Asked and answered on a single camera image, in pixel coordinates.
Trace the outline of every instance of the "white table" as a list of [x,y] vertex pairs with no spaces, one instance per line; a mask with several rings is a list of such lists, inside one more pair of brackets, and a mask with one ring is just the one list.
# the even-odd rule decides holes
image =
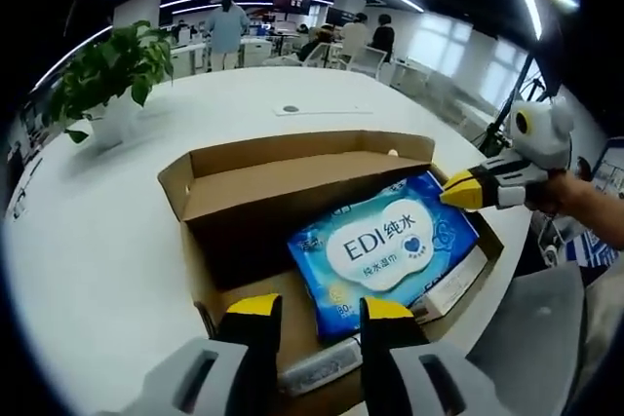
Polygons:
[[[258,94],[267,83],[292,92]],[[372,112],[274,112],[289,104],[327,107],[345,96]],[[161,84],[138,115],[131,141],[103,154],[89,139],[74,145],[65,135],[47,146],[27,188],[25,212],[6,223],[6,268],[33,356],[59,395],[78,414],[119,410],[139,394],[151,367],[188,339],[206,336],[186,289],[177,221],[156,180],[159,170],[192,148],[353,129],[429,135],[436,139],[434,161],[446,173],[485,158],[433,114],[369,77],[298,67]],[[465,353],[512,280],[529,223],[523,207],[482,213],[505,249],[445,337]]]

